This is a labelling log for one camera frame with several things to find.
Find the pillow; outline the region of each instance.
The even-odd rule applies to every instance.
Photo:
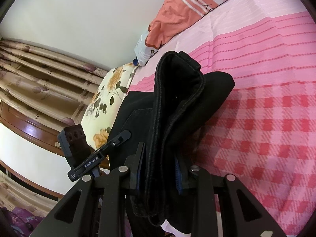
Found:
[[[110,70],[86,109],[81,125],[87,143],[95,150],[107,142],[136,68],[129,63]]]
[[[165,0],[156,18],[141,35],[135,47],[138,64],[144,66],[161,45],[226,1]]]

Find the folded black fabric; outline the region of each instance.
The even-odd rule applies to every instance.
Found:
[[[203,75],[200,67],[184,52],[165,53],[157,65],[154,91],[129,92],[109,136],[111,139],[123,130],[132,133],[128,141],[109,154],[111,169],[135,154],[140,141],[146,143],[141,195],[131,197],[131,201],[134,214],[148,217],[152,225],[159,226],[166,218],[178,224],[175,214],[179,207],[191,209],[183,204],[191,202],[190,198],[179,196],[175,188],[174,153],[183,139],[219,109],[235,85],[229,74]],[[182,217],[182,221],[190,221],[190,216]]]

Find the purple fabric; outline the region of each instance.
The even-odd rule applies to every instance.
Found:
[[[31,212],[15,207],[12,211],[8,211],[6,208],[1,208],[4,216],[7,218],[8,223],[18,236],[29,236],[32,232],[25,225],[30,223],[34,229],[43,220],[40,216],[34,216]]]
[[[132,237],[131,225],[130,225],[130,222],[128,220],[126,212],[125,212],[125,215],[124,215],[124,224],[125,224],[125,236],[126,237]]]

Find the bed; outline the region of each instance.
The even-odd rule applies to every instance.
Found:
[[[162,46],[128,91],[152,92],[157,63],[171,50],[236,83],[184,152],[212,174],[235,174],[297,236],[316,209],[316,24],[305,6],[228,0]]]

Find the white wall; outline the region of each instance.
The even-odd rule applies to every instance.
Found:
[[[134,46],[163,1],[16,0],[0,32],[115,68],[135,58]]]
[[[23,139],[1,123],[0,160],[20,175],[49,190],[66,194],[74,185],[67,176],[70,166],[64,157]]]

